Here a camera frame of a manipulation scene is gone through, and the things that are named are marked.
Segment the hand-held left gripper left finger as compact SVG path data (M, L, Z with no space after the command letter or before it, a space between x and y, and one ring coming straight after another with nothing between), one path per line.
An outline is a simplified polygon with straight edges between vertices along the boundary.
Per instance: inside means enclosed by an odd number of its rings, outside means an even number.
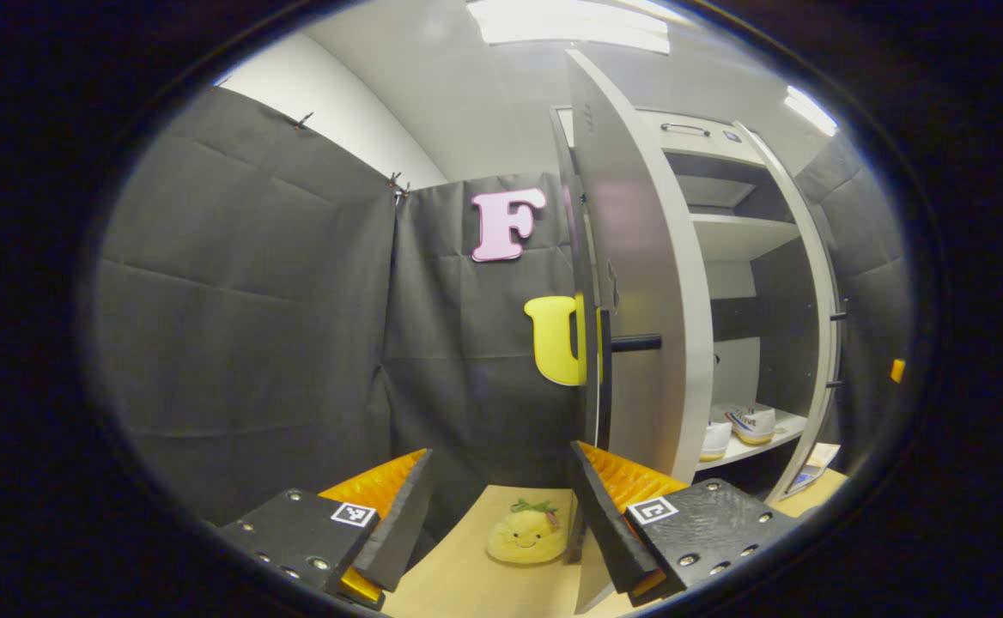
M218 529L263 570L379 610L406 572L434 492L420 449L334 485L277 496Z

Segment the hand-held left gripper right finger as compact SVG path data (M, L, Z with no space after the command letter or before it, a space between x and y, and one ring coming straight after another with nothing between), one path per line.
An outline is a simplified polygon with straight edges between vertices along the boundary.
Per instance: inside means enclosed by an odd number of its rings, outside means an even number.
M612 585L635 607L717 578L799 523L725 480L686 485L577 439L568 477Z

